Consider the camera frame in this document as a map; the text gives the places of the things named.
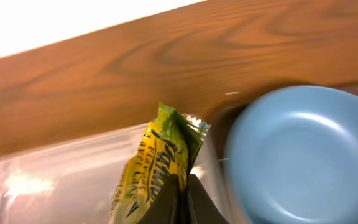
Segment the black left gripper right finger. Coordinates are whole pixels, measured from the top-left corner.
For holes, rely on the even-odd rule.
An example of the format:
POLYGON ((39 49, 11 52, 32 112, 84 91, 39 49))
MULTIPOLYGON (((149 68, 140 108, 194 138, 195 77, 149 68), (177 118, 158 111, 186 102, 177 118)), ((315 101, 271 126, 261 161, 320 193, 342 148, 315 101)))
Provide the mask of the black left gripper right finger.
POLYGON ((228 224, 221 215, 200 180, 190 174, 187 182, 186 204, 188 223, 191 224, 228 224))

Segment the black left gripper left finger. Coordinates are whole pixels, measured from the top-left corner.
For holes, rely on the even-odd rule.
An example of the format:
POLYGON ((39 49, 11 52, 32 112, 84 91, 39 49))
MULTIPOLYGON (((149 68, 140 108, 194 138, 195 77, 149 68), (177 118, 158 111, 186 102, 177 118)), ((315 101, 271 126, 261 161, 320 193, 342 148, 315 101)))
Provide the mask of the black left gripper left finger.
POLYGON ((137 224, 177 224, 180 222, 181 191, 176 174, 170 174, 154 202, 137 224))

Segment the yellow snack wrapper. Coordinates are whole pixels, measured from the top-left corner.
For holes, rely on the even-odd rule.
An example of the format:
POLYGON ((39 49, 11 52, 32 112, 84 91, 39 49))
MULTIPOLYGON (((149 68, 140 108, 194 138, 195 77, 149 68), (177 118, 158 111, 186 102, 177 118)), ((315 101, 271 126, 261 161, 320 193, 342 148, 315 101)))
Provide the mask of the yellow snack wrapper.
POLYGON ((111 199, 109 224, 137 223, 171 174, 184 190, 209 129, 206 122, 160 102, 157 118, 148 123, 135 156, 124 166, 111 199))

